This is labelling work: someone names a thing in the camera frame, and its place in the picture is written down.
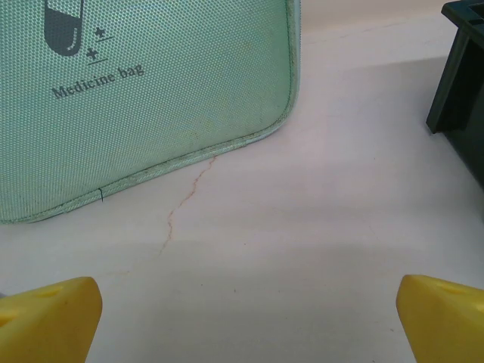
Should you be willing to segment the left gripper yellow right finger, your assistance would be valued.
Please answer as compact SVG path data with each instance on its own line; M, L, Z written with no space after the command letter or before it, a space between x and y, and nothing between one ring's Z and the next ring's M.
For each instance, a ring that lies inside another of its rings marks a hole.
M406 275L396 308L417 362L483 361L483 291Z

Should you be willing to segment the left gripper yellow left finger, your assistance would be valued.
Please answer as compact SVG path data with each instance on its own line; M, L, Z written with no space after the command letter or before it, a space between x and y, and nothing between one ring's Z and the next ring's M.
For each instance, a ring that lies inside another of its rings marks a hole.
M1 298L2 362L84 362L102 298L91 277Z

